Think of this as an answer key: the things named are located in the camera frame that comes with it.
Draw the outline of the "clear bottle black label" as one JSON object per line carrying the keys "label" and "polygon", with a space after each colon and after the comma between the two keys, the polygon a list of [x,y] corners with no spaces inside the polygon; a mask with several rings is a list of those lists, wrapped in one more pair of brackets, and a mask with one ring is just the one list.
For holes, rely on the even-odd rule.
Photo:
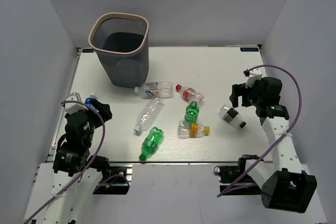
{"label": "clear bottle black label", "polygon": [[236,128],[242,129],[246,126],[246,122],[243,120],[241,114],[231,105],[224,104],[219,111],[219,116],[225,122]]}

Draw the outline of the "clear bottle orange label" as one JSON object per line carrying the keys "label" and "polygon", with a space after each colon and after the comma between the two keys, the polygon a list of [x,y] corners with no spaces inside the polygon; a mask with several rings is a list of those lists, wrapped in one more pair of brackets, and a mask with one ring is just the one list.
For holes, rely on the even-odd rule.
{"label": "clear bottle orange label", "polygon": [[210,127],[198,123],[190,123],[187,121],[179,121],[177,134],[179,138],[201,138],[208,136]]}

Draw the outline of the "large green bottle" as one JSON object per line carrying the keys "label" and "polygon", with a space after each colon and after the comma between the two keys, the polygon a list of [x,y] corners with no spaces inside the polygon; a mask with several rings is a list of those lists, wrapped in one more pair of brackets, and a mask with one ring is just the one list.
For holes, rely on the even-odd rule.
{"label": "large green bottle", "polygon": [[146,161],[151,157],[156,152],[157,147],[162,142],[163,138],[164,132],[157,127],[153,127],[142,143],[139,160]]}

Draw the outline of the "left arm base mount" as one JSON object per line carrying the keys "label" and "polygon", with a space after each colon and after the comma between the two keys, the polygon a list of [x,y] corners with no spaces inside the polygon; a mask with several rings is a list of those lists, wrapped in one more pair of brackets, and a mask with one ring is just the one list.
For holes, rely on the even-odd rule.
{"label": "left arm base mount", "polygon": [[132,179],[132,165],[110,166],[106,177],[103,177],[94,195],[126,195]]}

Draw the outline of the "clear cola bottle red label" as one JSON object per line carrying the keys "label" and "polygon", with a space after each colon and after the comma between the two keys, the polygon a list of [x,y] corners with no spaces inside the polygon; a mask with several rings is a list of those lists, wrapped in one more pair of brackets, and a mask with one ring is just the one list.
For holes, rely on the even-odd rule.
{"label": "clear cola bottle red label", "polygon": [[200,103],[204,100],[204,96],[193,88],[177,84],[175,89],[185,101]]}

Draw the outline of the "small green bottle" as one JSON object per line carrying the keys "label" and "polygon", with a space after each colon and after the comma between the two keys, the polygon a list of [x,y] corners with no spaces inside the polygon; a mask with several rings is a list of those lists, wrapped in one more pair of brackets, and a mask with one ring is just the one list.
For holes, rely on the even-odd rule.
{"label": "small green bottle", "polygon": [[196,123],[199,115],[197,102],[192,101],[185,110],[184,120],[188,123]]}

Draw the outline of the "clear bottle white cap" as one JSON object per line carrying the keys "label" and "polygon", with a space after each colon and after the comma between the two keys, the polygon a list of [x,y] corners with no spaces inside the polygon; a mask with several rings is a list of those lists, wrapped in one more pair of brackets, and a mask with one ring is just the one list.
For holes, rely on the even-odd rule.
{"label": "clear bottle white cap", "polygon": [[171,82],[145,82],[134,88],[134,92],[143,99],[151,97],[171,98],[173,88]]}

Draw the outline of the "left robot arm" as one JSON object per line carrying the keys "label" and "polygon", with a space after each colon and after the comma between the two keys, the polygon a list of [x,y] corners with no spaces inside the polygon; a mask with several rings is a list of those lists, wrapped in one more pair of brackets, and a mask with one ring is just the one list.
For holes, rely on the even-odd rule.
{"label": "left robot arm", "polygon": [[108,104],[64,102],[65,133],[58,141],[53,164],[52,201],[44,223],[80,223],[94,189],[110,178],[106,157],[90,154],[95,129],[112,119]]}

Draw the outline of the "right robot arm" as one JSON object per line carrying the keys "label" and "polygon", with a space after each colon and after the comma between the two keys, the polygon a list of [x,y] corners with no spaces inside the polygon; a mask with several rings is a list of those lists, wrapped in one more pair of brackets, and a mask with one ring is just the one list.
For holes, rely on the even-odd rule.
{"label": "right robot arm", "polygon": [[[281,80],[272,77],[249,78],[245,83],[232,86],[229,99],[233,107],[238,106],[241,97],[244,107],[256,108],[270,145],[262,156],[243,155],[238,160],[238,177],[233,184],[252,179],[261,190],[265,208],[302,214],[316,190],[317,180],[307,174],[297,156],[289,133],[287,108],[279,103],[281,89]],[[264,162],[266,154],[272,155],[272,169]]]}

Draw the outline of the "long clear crushed bottle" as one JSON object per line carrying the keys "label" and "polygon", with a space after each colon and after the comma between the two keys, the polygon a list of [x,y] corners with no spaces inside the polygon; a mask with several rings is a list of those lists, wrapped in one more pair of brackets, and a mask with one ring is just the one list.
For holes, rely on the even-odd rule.
{"label": "long clear crushed bottle", "polygon": [[164,106],[164,100],[160,97],[152,97],[140,112],[133,128],[136,134],[148,130]]}

